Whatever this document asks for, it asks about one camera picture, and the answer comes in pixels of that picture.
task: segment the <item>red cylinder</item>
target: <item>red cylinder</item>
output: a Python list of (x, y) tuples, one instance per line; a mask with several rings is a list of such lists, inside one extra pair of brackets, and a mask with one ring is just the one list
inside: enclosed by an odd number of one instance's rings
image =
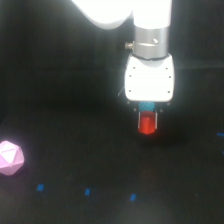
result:
[(142, 134), (149, 135), (156, 130), (156, 115), (151, 111), (143, 111), (139, 116), (138, 131)]

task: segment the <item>red object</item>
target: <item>red object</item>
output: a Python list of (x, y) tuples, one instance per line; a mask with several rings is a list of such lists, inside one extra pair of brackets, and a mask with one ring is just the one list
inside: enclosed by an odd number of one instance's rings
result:
[(156, 130), (156, 115), (151, 111), (144, 111), (139, 116), (138, 131), (142, 134), (149, 135)]

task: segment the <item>blue object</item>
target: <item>blue object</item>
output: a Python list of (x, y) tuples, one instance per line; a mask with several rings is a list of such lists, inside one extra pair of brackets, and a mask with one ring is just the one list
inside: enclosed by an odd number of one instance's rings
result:
[(136, 194), (132, 194), (131, 197), (130, 197), (130, 201), (135, 201), (137, 195)]
[(90, 195), (90, 189), (86, 189), (86, 191), (85, 191), (85, 196), (89, 196)]
[(43, 189), (44, 189), (44, 185), (43, 184), (39, 184), (37, 186), (37, 191), (43, 191)]
[(155, 109), (155, 103), (153, 102), (140, 102), (139, 111), (153, 111)]
[(224, 137), (224, 133), (218, 133), (217, 135), (220, 137)]

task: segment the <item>pink icosahedron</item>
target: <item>pink icosahedron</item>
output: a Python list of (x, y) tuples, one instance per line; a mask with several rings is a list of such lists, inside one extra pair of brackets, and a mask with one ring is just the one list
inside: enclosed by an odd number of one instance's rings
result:
[(0, 173), (13, 175), (24, 164), (22, 149), (11, 142), (0, 144)]

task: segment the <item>pink die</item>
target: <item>pink die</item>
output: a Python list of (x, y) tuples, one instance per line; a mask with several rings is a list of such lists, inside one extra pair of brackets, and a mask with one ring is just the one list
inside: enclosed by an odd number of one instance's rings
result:
[(23, 152), (18, 145), (8, 141), (0, 144), (0, 173), (13, 175), (23, 164)]

